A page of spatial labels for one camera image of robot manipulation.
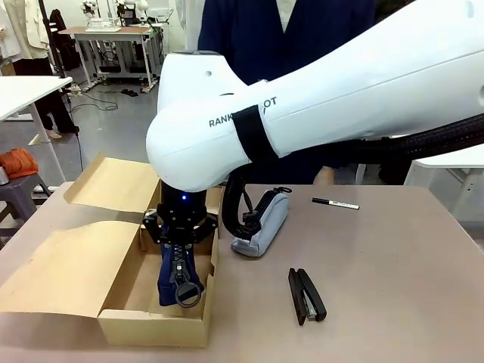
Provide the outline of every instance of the person's hand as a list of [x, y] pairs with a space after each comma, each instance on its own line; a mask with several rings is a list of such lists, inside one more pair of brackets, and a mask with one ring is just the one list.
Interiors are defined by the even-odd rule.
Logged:
[[316, 175], [313, 185], [334, 185], [334, 169], [323, 166], [323, 169]]

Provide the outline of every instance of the dark blue shirt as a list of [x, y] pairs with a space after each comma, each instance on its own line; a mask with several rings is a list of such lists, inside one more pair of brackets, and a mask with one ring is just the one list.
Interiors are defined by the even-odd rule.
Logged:
[[[271, 81], [316, 61], [373, 26], [374, 7], [374, 0], [297, 0], [284, 32], [276, 0], [206, 0], [198, 48], [225, 56], [248, 85], [261, 79]], [[248, 182], [311, 184], [323, 165], [337, 163], [301, 151], [271, 167], [245, 169]]]

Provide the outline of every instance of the box lid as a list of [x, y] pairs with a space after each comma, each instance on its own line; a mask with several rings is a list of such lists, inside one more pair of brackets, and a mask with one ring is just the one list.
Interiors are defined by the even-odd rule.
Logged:
[[158, 175], [148, 163], [99, 154], [65, 192], [64, 198], [73, 204], [144, 213], [159, 183]]
[[96, 318], [138, 231], [110, 221], [54, 232], [0, 287], [0, 312]]

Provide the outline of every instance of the table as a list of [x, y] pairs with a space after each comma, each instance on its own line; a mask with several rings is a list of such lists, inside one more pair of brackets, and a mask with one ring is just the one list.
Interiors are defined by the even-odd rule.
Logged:
[[[60, 228], [140, 216], [69, 206], [62, 185], [0, 251], [0, 284]], [[253, 198], [268, 187], [249, 186]], [[261, 259], [234, 253], [222, 230], [207, 349], [108, 347], [95, 319], [0, 314], [3, 361], [103, 363], [480, 363], [484, 255], [429, 191], [294, 187], [290, 214]], [[311, 203], [356, 203], [359, 211]], [[304, 268], [327, 307], [297, 324], [287, 282]]]
[[[436, 157], [415, 160], [408, 171], [405, 185], [429, 188], [437, 169], [447, 169], [462, 183], [459, 197], [451, 208], [452, 214], [457, 216], [467, 204], [477, 182], [484, 173], [484, 144]], [[469, 169], [469, 172], [464, 172], [462, 169]]]
[[[114, 33], [110, 32], [87, 32], [88, 28], [85, 26], [76, 26], [66, 30], [62, 30], [59, 34], [67, 34], [76, 40], [76, 50], [82, 54], [80, 47], [83, 48], [87, 55], [88, 62], [91, 64], [97, 76], [104, 78], [141, 78], [147, 77], [149, 86], [145, 92], [149, 92], [157, 83], [156, 77], [161, 74], [160, 47], [155, 41], [156, 32], [147, 27], [123, 26], [120, 30]], [[104, 42], [114, 42], [116, 44], [116, 53], [118, 55], [119, 67], [121, 72], [103, 72], [101, 71], [101, 53], [105, 53]], [[143, 48], [144, 66], [146, 73], [132, 73], [129, 72], [126, 66], [126, 59], [133, 61], [131, 49], [124, 46], [124, 42], [139, 42]], [[94, 50], [94, 59], [91, 54], [90, 46]], [[86, 79], [88, 80], [88, 88], [94, 87], [97, 83], [91, 81], [91, 75], [85, 65], [83, 57], [81, 57], [82, 68]]]
[[37, 112], [35, 101], [56, 92], [59, 88], [71, 83], [71, 77], [59, 78], [55, 76], [9, 76], [0, 77], [0, 122], [10, 115], [28, 107], [36, 124], [41, 142], [48, 146], [48, 153], [56, 166], [60, 179], [65, 182], [59, 159], [54, 152], [51, 140], [45, 133], [44, 126]]

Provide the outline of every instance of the black stapler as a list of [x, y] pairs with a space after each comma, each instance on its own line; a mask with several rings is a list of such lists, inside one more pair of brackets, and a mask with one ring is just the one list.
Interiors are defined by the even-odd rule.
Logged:
[[302, 268], [289, 270], [290, 292], [293, 294], [294, 307], [299, 325], [304, 325], [306, 317], [310, 320], [323, 321], [326, 308], [315, 285]]

